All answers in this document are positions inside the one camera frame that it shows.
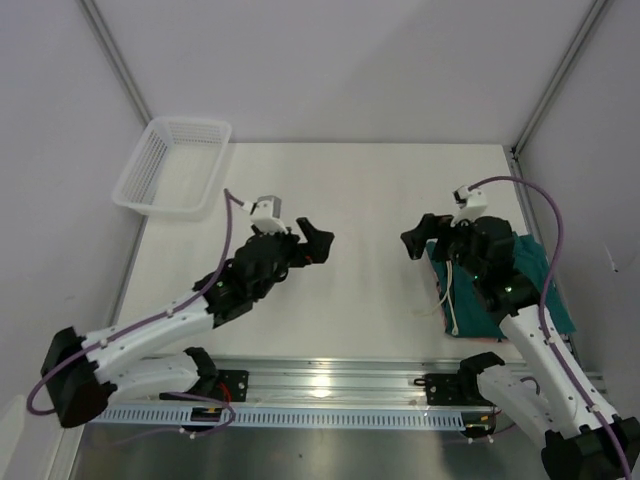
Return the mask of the pink shark print shorts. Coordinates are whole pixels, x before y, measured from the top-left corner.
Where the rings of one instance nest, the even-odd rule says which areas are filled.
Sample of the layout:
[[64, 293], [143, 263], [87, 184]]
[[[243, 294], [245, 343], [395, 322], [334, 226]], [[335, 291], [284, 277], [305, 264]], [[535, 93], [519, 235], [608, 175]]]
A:
[[471, 340], [475, 342], [484, 342], [484, 343], [504, 343], [508, 342], [506, 337], [472, 337]]

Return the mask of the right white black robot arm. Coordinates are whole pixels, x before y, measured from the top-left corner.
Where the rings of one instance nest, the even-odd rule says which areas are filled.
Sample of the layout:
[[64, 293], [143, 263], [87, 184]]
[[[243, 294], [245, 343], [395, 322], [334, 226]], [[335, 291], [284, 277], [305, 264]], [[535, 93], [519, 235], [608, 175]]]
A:
[[458, 395], [510, 417], [539, 449], [551, 479], [629, 479], [639, 458], [639, 421], [623, 418], [594, 387], [553, 325], [540, 289], [515, 265], [515, 235], [493, 216], [455, 221], [426, 214], [400, 236], [411, 259], [432, 252], [472, 277], [480, 306], [518, 350], [538, 388], [494, 353], [460, 363]]

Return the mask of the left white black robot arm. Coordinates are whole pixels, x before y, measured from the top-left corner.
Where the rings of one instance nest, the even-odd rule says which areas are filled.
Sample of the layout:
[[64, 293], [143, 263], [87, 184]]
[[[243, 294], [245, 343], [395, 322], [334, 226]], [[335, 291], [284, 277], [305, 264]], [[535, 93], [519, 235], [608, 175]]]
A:
[[188, 347], [162, 363], [150, 354], [183, 338], [212, 331], [249, 313], [290, 270], [328, 260], [334, 233], [306, 217], [289, 228], [254, 227], [233, 256], [194, 283], [183, 297], [136, 323], [81, 335], [67, 327], [54, 334], [41, 366], [41, 387], [64, 429], [84, 425], [109, 406], [149, 394], [209, 398], [218, 371], [201, 347]]

